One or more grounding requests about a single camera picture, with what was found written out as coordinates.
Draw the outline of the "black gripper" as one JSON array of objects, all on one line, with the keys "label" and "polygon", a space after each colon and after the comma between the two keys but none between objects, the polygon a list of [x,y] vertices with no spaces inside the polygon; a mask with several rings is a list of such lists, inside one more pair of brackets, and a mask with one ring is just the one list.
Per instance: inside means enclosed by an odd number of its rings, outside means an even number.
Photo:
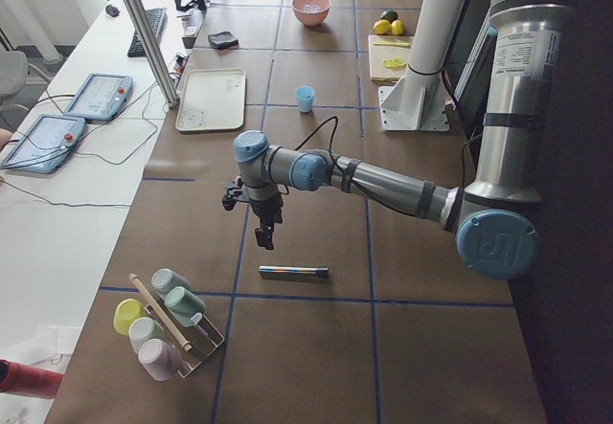
[{"label": "black gripper", "polygon": [[258,246],[266,250],[273,250],[274,225],[283,223],[284,202],[279,189],[277,187],[249,188],[248,197],[251,210],[260,219],[260,227],[255,229]]}]

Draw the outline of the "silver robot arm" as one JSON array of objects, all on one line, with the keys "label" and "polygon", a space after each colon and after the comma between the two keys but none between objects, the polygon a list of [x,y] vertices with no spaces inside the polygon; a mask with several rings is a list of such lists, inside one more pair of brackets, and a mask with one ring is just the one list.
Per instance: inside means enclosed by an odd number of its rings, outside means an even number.
[{"label": "silver robot arm", "polygon": [[292,150],[250,130],[233,143],[239,174],[222,204],[238,202],[259,218],[258,244],[271,249],[282,222],[280,187],[324,185],[374,200],[396,212],[436,221],[456,235],[467,267],[491,279],[526,273],[539,236],[529,218],[538,205],[534,164],[565,23],[580,0],[490,0],[495,49],[475,179],[446,189],[335,153],[330,147]]}]

